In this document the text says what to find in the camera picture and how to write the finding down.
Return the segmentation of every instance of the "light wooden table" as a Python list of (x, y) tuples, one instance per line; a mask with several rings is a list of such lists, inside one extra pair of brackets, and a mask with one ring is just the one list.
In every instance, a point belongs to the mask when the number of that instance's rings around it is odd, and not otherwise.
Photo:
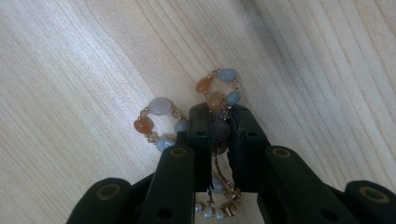
[[(160, 152), (134, 130), (139, 111), (166, 97), (188, 114), (222, 67), (271, 143), (325, 183), (395, 191), (395, 59), (393, 0), (3, 0), (0, 223), (65, 223), (94, 182), (151, 174)], [(255, 196), (226, 222), (262, 223)]]

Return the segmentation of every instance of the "wooden surface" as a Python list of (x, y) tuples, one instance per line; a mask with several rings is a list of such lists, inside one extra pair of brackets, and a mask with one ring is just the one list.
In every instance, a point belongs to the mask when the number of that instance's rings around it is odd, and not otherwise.
[[(139, 111), (166, 97), (188, 114), (221, 67), (325, 183), (395, 191), (395, 59), (393, 0), (1, 1), (0, 223), (65, 223), (94, 182), (151, 174)], [(255, 196), (226, 222), (262, 223)]]

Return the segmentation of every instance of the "wood grain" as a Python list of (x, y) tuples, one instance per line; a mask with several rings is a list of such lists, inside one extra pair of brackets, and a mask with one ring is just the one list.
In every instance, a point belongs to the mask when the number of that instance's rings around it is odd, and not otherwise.
[[(188, 114), (221, 67), (325, 183), (395, 191), (395, 59), (392, 0), (2, 1), (0, 223), (65, 223), (94, 182), (152, 173), (139, 111), (161, 96)], [(263, 223), (255, 195), (227, 223)]]

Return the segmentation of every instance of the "orange bead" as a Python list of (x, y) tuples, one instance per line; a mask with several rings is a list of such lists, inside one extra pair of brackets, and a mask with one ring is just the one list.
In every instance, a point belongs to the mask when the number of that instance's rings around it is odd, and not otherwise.
[(134, 128), (143, 134), (149, 134), (151, 133), (151, 125), (149, 123), (146, 123), (145, 121), (138, 119), (134, 122)]
[(223, 106), (223, 95), (219, 91), (210, 93), (209, 100), (207, 101), (207, 107), (214, 112), (220, 110)]
[(195, 90), (198, 92), (205, 92), (208, 91), (210, 88), (210, 85), (212, 84), (212, 78), (211, 77), (204, 77), (195, 86)]

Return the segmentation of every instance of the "black plastic part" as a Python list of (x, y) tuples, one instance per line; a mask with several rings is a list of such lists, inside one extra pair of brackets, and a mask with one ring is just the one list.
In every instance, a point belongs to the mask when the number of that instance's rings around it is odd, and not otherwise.
[(244, 106), (233, 106), (228, 160), (233, 181), (243, 192), (258, 192), (262, 175), (262, 153), (270, 145), (253, 114)]
[(207, 103), (190, 109), (188, 145), (195, 152), (195, 191), (205, 192), (212, 184), (212, 150), (210, 115)]
[(137, 223), (193, 223), (194, 187), (194, 151), (177, 140), (161, 155)]
[(287, 147), (264, 153), (258, 204), (268, 223), (359, 223), (300, 156)]
[(361, 223), (396, 223), (396, 196), (370, 181), (353, 181), (346, 185), (345, 204)]
[(136, 223), (151, 178), (149, 175), (133, 186), (118, 178), (96, 182), (75, 206), (67, 223)]

